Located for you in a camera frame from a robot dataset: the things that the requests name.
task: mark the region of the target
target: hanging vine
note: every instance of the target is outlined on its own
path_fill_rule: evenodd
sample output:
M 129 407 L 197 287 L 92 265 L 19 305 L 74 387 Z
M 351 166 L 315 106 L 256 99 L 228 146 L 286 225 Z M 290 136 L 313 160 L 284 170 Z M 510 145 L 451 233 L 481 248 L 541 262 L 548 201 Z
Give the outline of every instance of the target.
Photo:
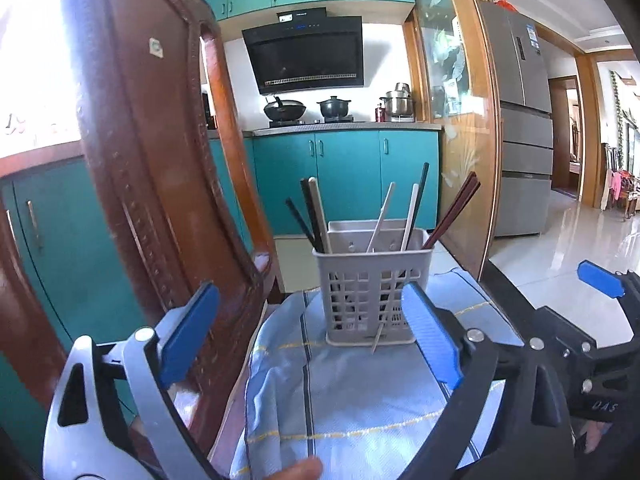
M 626 168 L 624 147 L 624 117 L 622 115 L 622 106 L 620 105 L 620 96 L 618 94 L 618 78 L 613 70 L 609 70 L 611 77 L 611 85 L 613 86 L 613 97 L 616 107 L 616 129 L 618 131 L 618 167 Z

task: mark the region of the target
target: kitchen backsplash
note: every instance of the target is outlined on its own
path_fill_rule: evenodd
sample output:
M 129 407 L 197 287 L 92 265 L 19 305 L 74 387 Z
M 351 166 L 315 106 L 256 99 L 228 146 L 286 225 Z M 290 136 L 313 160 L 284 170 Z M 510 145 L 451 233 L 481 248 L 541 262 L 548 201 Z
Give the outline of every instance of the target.
M 409 63 L 406 56 L 401 25 L 363 23 L 364 86 L 362 88 L 329 88 L 322 90 L 298 90 L 278 94 L 283 99 L 295 99 L 306 106 L 302 120 L 313 123 L 322 120 L 319 101 L 337 95 L 350 99 L 349 113 L 355 121 L 374 121 L 375 108 L 389 90 L 398 82 L 410 83 Z M 267 103 L 258 92 L 254 72 L 244 40 L 225 43 L 226 62 L 231 85 L 238 107 L 238 118 L 243 130 L 267 128 L 269 120 L 262 109 Z

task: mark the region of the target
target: black pot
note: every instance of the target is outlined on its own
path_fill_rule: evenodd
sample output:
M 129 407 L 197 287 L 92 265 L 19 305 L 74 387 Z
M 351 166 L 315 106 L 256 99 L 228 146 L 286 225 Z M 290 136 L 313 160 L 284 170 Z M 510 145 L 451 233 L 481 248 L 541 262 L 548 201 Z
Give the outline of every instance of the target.
M 349 113 L 349 103 L 351 101 L 345 101 L 344 99 L 338 99 L 337 96 L 332 95 L 330 99 L 319 102 L 320 113 L 324 118 L 332 117 L 344 117 Z
M 264 107 L 265 115 L 272 121 L 295 121 L 305 113 L 306 106 L 300 101 L 281 100 L 276 97 L 273 103 Z

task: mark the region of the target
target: refrigerator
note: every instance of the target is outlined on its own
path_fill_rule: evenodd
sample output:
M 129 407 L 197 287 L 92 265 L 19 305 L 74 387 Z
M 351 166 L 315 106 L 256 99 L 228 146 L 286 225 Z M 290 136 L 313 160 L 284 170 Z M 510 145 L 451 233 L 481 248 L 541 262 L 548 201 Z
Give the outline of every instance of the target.
M 502 184 L 495 236 L 540 234 L 553 168 L 551 97 L 533 20 L 479 2 L 494 53 L 502 111 Z

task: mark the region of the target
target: utensil basket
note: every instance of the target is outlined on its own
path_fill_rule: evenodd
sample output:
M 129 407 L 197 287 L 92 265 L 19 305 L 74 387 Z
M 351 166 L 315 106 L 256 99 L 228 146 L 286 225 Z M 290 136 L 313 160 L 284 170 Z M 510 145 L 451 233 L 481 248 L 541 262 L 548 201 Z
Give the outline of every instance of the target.
M 335 225 L 339 230 L 329 231 L 332 254 L 314 251 L 329 344 L 371 346 L 380 322 L 384 322 L 384 327 L 379 345 L 415 341 L 402 315 L 402 286 L 416 281 L 426 287 L 432 250 L 421 250 L 428 234 L 423 229 L 414 229 L 408 250 L 399 252 L 404 229 L 385 228 L 397 226 L 397 222 L 383 223 L 372 253 L 365 251 L 373 226 L 348 230 L 348 222 L 340 222 Z M 363 222 L 354 221 L 353 225 L 360 227 Z

